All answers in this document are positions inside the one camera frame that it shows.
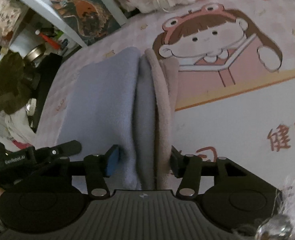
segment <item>white shelf frame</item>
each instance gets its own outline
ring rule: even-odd
[[[76,43],[78,43],[82,47],[86,47],[86,44],[81,39],[81,37],[62,20],[62,18],[58,15],[58,13],[49,4],[45,3],[42,0],[21,0],[21,1],[25,3],[28,7],[33,9],[36,13],[41,15],[43,18],[47,19],[50,23],[52,23],[58,29],[63,31]]]

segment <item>towel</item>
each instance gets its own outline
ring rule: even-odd
[[[145,55],[151,65],[158,107],[155,163],[157,189],[166,189],[170,172],[172,119],[178,94],[179,62],[173,57],[159,62],[152,49],[147,49]]]
[[[81,153],[70,160],[104,154],[119,144],[124,153],[115,173],[105,180],[110,191],[154,189],[156,99],[147,58],[136,48],[126,48],[87,65],[68,101],[57,143],[77,140],[82,144]],[[73,185],[85,191],[81,180]]]

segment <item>cartoon eye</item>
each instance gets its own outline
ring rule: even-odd
[[[169,28],[169,27],[173,27],[175,25],[177,25],[179,21],[177,19],[170,19],[165,23],[165,27]]]
[[[211,5],[208,5],[207,7],[206,7],[206,10],[207,11],[215,11],[215,10],[217,10],[219,8],[219,6],[217,5],[217,4],[211,4]]]

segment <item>cartoon hand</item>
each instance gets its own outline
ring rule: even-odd
[[[258,48],[258,54],[260,61],[268,71],[274,72],[281,67],[281,60],[273,49],[262,46]]]

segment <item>gray cloth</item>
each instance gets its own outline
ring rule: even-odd
[[[82,144],[71,161],[119,144],[124,154],[105,179],[109,189],[154,189],[155,107],[149,63],[138,49],[124,49],[80,71],[57,142]]]

